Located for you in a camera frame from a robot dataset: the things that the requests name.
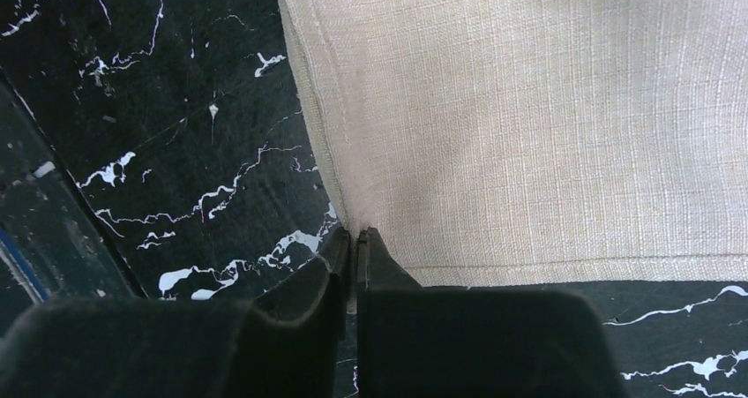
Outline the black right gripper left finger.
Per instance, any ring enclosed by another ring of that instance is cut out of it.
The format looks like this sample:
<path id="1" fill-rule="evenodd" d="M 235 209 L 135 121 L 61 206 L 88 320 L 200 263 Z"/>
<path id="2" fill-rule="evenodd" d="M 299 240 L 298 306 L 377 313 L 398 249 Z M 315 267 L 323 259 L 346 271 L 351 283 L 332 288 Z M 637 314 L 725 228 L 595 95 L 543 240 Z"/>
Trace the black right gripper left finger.
<path id="1" fill-rule="evenodd" d="M 1 344 L 4 397 L 329 397 L 349 233 L 253 299 L 56 299 Z"/>

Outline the beige cloth napkin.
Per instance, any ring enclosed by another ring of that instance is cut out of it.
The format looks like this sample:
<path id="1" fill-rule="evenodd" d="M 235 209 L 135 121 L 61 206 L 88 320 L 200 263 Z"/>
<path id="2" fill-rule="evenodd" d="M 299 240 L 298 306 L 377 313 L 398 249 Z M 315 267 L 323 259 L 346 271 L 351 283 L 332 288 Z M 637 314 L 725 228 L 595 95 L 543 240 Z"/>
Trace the beige cloth napkin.
<path id="1" fill-rule="evenodd" d="M 279 0 L 325 190 L 426 285 L 747 278 L 747 0 Z"/>

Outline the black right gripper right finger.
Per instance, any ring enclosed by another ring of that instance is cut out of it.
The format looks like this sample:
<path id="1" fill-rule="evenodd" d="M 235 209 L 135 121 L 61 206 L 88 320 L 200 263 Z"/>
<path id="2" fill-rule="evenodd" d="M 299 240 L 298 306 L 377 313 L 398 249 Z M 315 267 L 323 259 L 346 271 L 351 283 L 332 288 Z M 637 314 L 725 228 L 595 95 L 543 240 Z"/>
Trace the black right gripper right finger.
<path id="1" fill-rule="evenodd" d="M 624 397 L 602 323 L 558 290 L 424 287 L 375 229 L 356 243 L 362 397 Z"/>

